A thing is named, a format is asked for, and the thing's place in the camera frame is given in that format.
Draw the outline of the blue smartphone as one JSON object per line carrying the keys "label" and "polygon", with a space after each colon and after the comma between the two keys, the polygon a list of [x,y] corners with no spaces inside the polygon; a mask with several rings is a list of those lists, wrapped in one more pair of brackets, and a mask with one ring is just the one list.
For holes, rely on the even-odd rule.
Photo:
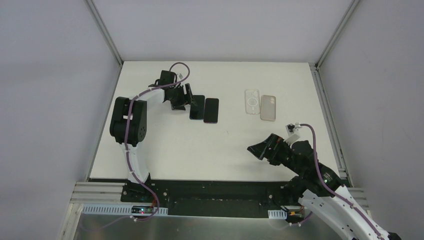
{"label": "blue smartphone", "polygon": [[206,97],[204,95],[194,95],[193,98],[194,102],[190,104],[189,119],[203,120]]}

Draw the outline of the black smartphone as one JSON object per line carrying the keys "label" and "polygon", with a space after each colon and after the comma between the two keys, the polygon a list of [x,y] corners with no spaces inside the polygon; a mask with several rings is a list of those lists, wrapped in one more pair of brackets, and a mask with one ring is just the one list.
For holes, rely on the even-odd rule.
{"label": "black smartphone", "polygon": [[219,119],[219,99],[206,98],[204,104],[203,122],[206,124],[217,124]]}

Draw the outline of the clear phone case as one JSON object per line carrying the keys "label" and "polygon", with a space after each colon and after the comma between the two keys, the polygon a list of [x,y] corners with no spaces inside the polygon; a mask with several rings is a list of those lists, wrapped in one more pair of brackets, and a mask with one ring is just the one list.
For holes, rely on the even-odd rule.
{"label": "clear phone case", "polygon": [[245,112],[248,115],[259,115],[260,107],[260,92],[257,89],[246,89],[244,91]]}

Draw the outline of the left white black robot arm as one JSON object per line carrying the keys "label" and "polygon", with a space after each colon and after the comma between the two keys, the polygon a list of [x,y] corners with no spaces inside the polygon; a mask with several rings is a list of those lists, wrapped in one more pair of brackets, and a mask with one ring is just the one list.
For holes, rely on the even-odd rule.
{"label": "left white black robot arm", "polygon": [[114,102],[109,133],[123,151],[127,165],[127,179],[135,184],[133,195],[140,202],[152,198],[153,189],[145,182],[150,177],[142,142],[148,132],[148,110],[152,107],[170,102],[172,110],[184,111],[186,105],[198,107],[188,83],[181,85],[185,78],[179,78],[171,70],[162,70],[159,79],[149,85],[148,89],[132,97],[117,97]]}

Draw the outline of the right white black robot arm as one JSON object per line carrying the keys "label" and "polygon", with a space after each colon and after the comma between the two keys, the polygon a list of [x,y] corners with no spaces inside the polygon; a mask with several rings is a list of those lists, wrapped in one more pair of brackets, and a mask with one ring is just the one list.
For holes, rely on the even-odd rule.
{"label": "right white black robot arm", "polygon": [[340,177],[317,160],[317,153],[307,140],[289,144],[272,133],[247,150],[259,160],[293,171],[295,177],[281,189],[283,202],[306,207],[342,239],[400,239],[397,233],[384,230],[370,218]]}

